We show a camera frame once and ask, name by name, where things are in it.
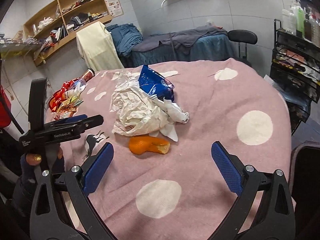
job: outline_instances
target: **black chair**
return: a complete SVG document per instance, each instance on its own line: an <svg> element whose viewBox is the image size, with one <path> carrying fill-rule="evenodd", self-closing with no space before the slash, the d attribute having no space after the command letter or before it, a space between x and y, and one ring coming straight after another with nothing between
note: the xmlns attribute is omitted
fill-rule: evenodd
<svg viewBox="0 0 320 240"><path fill-rule="evenodd" d="M239 57L235 58L252 67L251 63L247 60L247 44L256 44L258 42L258 37L255 33L247 30L232 30L228 32L228 38L230 41L238 42L239 45ZM240 43L245 43L245 55L241 56Z"/></svg>

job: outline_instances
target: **metal screw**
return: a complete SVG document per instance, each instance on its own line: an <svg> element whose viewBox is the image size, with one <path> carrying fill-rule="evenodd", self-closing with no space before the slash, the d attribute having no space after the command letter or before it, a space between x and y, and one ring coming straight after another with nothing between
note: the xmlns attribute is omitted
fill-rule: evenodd
<svg viewBox="0 0 320 240"><path fill-rule="evenodd" d="M71 168L71 171L72 172L78 172L80 170L80 167L79 166L73 166L72 168Z"/></svg>
<svg viewBox="0 0 320 240"><path fill-rule="evenodd" d="M45 170L42 172L42 176L46 177L49 175L49 171L48 170Z"/></svg>
<svg viewBox="0 0 320 240"><path fill-rule="evenodd" d="M278 176L282 176L282 175L283 175L283 171L277 170L277 171L276 171L276 174L277 174Z"/></svg>
<svg viewBox="0 0 320 240"><path fill-rule="evenodd" d="M245 169L246 169L248 172L253 172L253 171L254 171L254 167L251 166L251 165L247 165L247 166L245 167Z"/></svg>

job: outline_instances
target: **floor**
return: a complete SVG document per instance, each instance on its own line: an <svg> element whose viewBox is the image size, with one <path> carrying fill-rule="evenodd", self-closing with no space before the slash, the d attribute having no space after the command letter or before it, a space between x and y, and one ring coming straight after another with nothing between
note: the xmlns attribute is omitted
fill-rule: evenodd
<svg viewBox="0 0 320 240"><path fill-rule="evenodd" d="M301 123L292 136L292 149L305 141L320 143L320 102L312 102L311 114L306 123Z"/></svg>

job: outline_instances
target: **cream cloth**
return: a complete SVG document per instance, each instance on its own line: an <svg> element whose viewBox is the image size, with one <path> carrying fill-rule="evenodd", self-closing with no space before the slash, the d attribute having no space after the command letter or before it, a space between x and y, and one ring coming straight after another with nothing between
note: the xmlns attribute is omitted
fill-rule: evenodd
<svg viewBox="0 0 320 240"><path fill-rule="evenodd" d="M96 22L76 34L77 46L88 68L94 71L124 68L118 58L111 34Z"/></svg>

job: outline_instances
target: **pink bedspread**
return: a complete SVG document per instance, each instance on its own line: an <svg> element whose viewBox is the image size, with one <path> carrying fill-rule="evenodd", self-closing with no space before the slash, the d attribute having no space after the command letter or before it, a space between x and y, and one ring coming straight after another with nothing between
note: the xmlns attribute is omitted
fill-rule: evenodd
<svg viewBox="0 0 320 240"><path fill-rule="evenodd" d="M167 62L150 67L160 73L178 71L178 75L168 79L175 85L176 103L190 113L187 124L176 124L179 142L170 140L171 148L166 155L133 155L128 149L129 138L111 133L116 113L109 112L109 106L117 84L117 80L111 79L116 70L100 72L82 93L84 103L77 115L101 114L104 124L86 131L79 140L61 144L65 166L70 169L81 165L87 154L87 135L98 137L104 132L110 138L101 136L92 154L110 142L114 158L89 198L114 235L119 240L206 240L236 199L212 160L212 143L220 141L230 154L258 171L282 169L288 177L291 152L288 110L275 89L252 68L233 59ZM231 79L215 75L225 68L230 69L227 78ZM124 71L127 70L135 73L141 67ZM106 94L95 101L102 92ZM52 117L47 114L47 121ZM252 222L260 198L257 195L244 228Z"/></svg>

